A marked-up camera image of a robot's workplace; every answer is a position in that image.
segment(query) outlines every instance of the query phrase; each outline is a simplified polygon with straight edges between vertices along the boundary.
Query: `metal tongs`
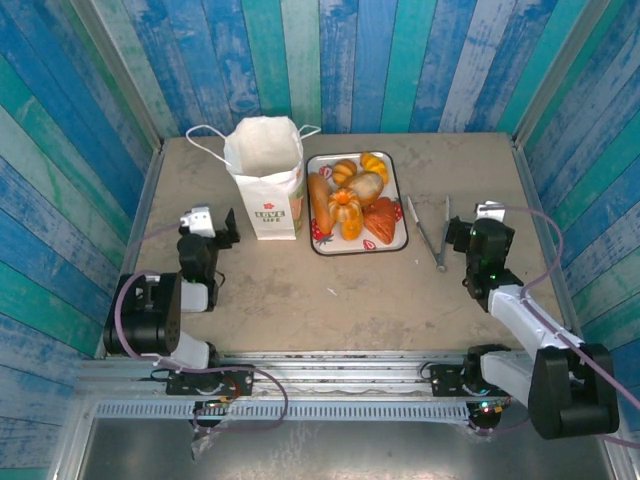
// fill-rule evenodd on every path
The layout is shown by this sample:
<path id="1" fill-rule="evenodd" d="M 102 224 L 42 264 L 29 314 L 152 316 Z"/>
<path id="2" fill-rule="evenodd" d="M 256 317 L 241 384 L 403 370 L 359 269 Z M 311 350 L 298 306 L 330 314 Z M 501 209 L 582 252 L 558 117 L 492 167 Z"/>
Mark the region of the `metal tongs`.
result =
<path id="1" fill-rule="evenodd" d="M 420 235 L 422 236 L 422 239 L 424 240 L 424 243 L 427 244 L 427 247 L 429 248 L 429 251 L 431 252 L 431 256 L 433 257 L 433 260 L 436 262 L 436 268 L 438 269 L 439 272 L 446 272 L 447 271 L 447 267 L 445 267 L 444 265 L 444 252 L 445 252 L 445 239 L 447 237 L 447 230 L 449 229 L 449 220 L 450 220 L 450 216 L 451 216 L 451 203 L 450 203 L 450 199 L 449 199 L 449 195 L 447 195 L 446 198 L 446 212 L 445 212 L 445 218 L 444 218 L 444 227 L 442 229 L 442 242 L 440 243 L 440 252 L 436 252 L 436 249 L 434 248 L 433 244 L 431 243 L 431 241 L 429 240 L 429 236 L 427 235 L 427 232 L 425 231 L 424 227 L 422 226 L 422 223 L 420 223 L 420 219 L 418 218 L 418 214 L 416 213 L 416 209 L 413 206 L 413 202 L 411 201 L 411 197 L 407 195 L 407 206 L 409 207 L 409 211 L 411 212 L 411 216 L 413 217 L 413 219 L 416 222 L 416 226 L 418 227 L 418 230 L 420 231 Z"/>

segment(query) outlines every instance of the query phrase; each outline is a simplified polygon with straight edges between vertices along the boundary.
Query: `table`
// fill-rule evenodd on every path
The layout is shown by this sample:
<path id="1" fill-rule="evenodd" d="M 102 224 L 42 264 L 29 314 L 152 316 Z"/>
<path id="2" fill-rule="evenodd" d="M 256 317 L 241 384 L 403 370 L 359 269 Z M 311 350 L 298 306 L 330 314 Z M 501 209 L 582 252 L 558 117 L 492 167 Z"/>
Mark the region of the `table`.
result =
<path id="1" fill-rule="evenodd" d="M 222 151 L 219 138 L 198 141 Z M 316 135 L 304 141 L 304 148 L 306 159 L 387 152 L 401 194 L 411 196 L 436 244 L 446 195 L 452 215 L 467 221 L 474 218 L 474 205 L 485 200 L 526 205 L 505 134 Z M 169 140 L 165 151 L 146 233 L 176 223 L 195 204 L 209 203 L 217 228 L 233 207 L 242 236 L 231 250 L 220 252 L 218 269 L 227 281 L 215 310 L 182 315 L 183 330 L 194 337 L 223 352 L 466 350 L 482 343 L 518 347 L 461 286 L 464 255 L 448 246 L 447 272 L 438 272 L 409 218 L 409 243 L 393 253 L 321 257 L 310 246 L 308 218 L 296 241 L 258 241 L 220 161 L 183 138 Z M 505 221 L 516 229 L 507 267 L 527 282 L 546 268 L 533 222 L 516 213 Z M 176 231 L 145 241 L 137 269 L 177 271 L 178 239 Z M 550 283 L 533 294 L 561 319 Z"/>

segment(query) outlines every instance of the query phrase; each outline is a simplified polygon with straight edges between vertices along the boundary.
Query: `white tray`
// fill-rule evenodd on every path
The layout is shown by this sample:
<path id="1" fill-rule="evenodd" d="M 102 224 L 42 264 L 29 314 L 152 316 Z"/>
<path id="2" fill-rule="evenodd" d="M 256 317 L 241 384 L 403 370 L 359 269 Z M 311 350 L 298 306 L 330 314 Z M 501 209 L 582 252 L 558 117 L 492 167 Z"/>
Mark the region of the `white tray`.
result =
<path id="1" fill-rule="evenodd" d="M 307 162 L 307 177 L 310 173 L 320 173 L 328 180 L 331 188 L 335 190 L 338 186 L 331 179 L 331 174 L 333 173 L 331 166 L 338 160 L 349 159 L 358 165 L 358 173 L 363 172 L 364 169 L 360 166 L 360 153 L 361 152 L 341 153 L 336 155 L 317 155 L 312 157 Z M 347 255 L 354 253 L 391 252 L 402 250 L 407 245 L 409 237 L 407 234 L 407 225 L 404 219 L 404 207 L 402 206 L 402 200 L 400 198 L 400 189 L 398 188 L 396 172 L 393 168 L 393 161 L 391 160 L 391 157 L 384 152 L 371 153 L 385 163 L 387 166 L 387 172 L 389 173 L 389 183 L 385 185 L 380 197 L 389 197 L 399 205 L 397 215 L 400 218 L 396 221 L 396 232 L 393 237 L 393 241 L 389 245 L 385 245 L 366 228 L 362 230 L 362 233 L 356 240 L 346 241 L 340 234 L 339 224 L 336 224 L 333 227 L 333 231 L 329 235 L 319 236 L 316 234 L 314 237 L 313 224 L 315 222 L 315 218 L 313 208 L 311 208 L 309 202 L 309 218 L 311 226 L 309 228 L 309 236 L 311 238 L 311 246 L 316 253 L 320 255 Z"/>

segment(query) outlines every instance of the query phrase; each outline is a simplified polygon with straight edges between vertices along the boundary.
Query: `baguette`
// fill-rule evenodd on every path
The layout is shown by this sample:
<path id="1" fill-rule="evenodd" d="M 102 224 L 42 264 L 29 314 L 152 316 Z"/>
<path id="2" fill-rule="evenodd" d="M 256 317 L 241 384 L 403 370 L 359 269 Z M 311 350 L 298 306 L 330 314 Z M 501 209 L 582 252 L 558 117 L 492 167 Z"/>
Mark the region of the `baguette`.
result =
<path id="1" fill-rule="evenodd" d="M 329 214 L 329 195 L 331 195 L 329 182 L 319 173 L 312 173 L 309 175 L 307 183 L 309 185 L 309 201 L 318 228 L 322 233 L 328 235 L 335 224 Z"/>

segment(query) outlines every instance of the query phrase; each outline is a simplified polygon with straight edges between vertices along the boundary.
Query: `paper bag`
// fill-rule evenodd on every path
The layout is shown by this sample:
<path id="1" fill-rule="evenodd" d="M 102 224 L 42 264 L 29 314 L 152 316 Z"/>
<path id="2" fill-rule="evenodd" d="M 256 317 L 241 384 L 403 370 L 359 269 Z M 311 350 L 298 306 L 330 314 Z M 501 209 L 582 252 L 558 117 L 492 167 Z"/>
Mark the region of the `paper bag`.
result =
<path id="1" fill-rule="evenodd" d="M 225 139 L 224 158 L 189 137 L 199 128 Z M 301 136 L 306 128 L 312 131 Z M 302 228 L 306 190 L 302 139 L 319 131 L 311 125 L 298 130 L 287 117 L 252 117 L 243 119 L 228 137 L 208 125 L 190 128 L 186 137 L 226 164 L 259 240 L 295 240 Z"/>

